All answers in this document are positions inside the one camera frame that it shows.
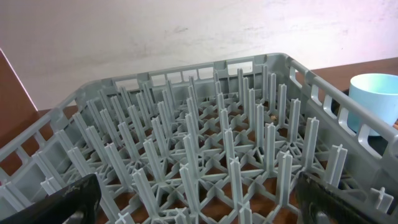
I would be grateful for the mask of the light blue cup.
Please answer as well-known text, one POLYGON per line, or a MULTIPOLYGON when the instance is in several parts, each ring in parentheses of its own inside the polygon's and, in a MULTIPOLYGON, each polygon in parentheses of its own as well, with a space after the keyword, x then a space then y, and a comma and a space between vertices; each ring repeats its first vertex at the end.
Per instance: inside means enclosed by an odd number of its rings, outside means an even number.
POLYGON ((379 118, 390 127, 397 121, 397 75, 356 75, 350 80, 348 96, 373 118, 379 118))

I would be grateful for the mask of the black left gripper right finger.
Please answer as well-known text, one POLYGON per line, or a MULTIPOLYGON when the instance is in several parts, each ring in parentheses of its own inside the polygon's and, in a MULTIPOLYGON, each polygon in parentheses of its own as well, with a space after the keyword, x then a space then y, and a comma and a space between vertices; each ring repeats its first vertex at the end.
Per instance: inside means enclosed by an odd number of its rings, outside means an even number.
POLYGON ((377 223, 362 201, 306 172, 298 175, 295 196, 304 223, 377 223))

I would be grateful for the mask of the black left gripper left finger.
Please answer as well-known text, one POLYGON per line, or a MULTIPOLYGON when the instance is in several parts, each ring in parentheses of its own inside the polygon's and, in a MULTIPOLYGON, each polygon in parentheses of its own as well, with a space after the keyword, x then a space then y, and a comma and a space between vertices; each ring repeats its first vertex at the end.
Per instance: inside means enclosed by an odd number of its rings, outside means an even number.
POLYGON ((94 223, 101 200, 96 174, 88 174, 1 224, 94 223))

